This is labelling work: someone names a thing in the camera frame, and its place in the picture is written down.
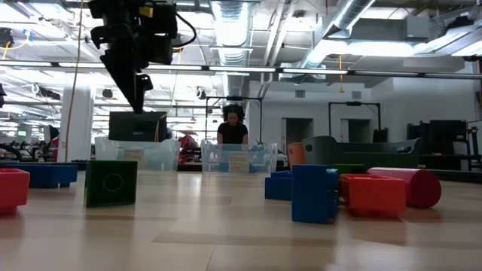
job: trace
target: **pink cylinder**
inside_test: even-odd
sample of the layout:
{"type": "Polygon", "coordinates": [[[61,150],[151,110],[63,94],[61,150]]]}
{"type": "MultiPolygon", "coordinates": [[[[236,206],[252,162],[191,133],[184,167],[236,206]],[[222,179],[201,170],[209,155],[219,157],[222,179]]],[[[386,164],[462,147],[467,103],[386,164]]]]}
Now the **pink cylinder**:
{"type": "Polygon", "coordinates": [[[400,178],[407,184],[407,204],[417,208],[431,208],[440,200],[442,188],[437,177],[423,169],[372,168],[369,174],[400,178]]]}

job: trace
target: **green block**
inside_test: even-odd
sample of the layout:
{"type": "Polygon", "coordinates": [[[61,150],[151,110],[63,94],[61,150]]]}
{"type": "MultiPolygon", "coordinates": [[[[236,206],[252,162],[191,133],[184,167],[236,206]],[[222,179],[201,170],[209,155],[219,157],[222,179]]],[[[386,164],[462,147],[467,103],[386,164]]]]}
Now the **green block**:
{"type": "Polygon", "coordinates": [[[90,161],[85,178],[88,208],[136,203],[136,161],[90,161]]]}
{"type": "Polygon", "coordinates": [[[348,165],[348,164],[337,164],[331,167],[332,169],[338,169],[338,173],[342,174],[365,174],[367,168],[365,165],[348,165]]]}

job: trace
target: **label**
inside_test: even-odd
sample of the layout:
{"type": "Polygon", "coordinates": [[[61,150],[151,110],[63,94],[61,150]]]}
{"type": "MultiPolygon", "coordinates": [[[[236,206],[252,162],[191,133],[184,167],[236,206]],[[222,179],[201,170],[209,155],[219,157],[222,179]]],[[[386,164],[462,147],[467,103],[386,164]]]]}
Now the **label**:
{"type": "Polygon", "coordinates": [[[137,169],[144,169],[144,150],[124,149],[124,160],[136,161],[137,169]]]}
{"type": "Polygon", "coordinates": [[[249,173],[249,153],[247,151],[229,152],[229,173],[249,173]]]}

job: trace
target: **black monitor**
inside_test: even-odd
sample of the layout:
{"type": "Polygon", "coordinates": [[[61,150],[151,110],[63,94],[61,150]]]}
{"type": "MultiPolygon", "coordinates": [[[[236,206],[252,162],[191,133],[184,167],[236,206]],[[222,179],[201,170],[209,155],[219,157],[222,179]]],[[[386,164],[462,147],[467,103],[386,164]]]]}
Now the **black monitor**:
{"type": "Polygon", "coordinates": [[[162,142],[167,138],[166,112],[111,112],[109,140],[162,142]]]}

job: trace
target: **red block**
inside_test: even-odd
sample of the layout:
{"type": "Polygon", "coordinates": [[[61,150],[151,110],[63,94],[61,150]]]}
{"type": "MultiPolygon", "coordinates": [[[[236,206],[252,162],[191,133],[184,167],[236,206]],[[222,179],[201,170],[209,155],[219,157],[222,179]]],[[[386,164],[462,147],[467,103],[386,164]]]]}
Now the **red block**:
{"type": "Polygon", "coordinates": [[[406,209],[405,182],[399,178],[343,174],[341,184],[346,205],[359,215],[392,216],[406,209]]]}
{"type": "Polygon", "coordinates": [[[400,178],[405,181],[407,204],[417,208],[431,208],[440,200],[442,187],[437,177],[423,169],[373,168],[368,173],[400,178]]]}
{"type": "Polygon", "coordinates": [[[0,169],[0,215],[13,214],[27,204],[30,173],[19,169],[0,169]]]}

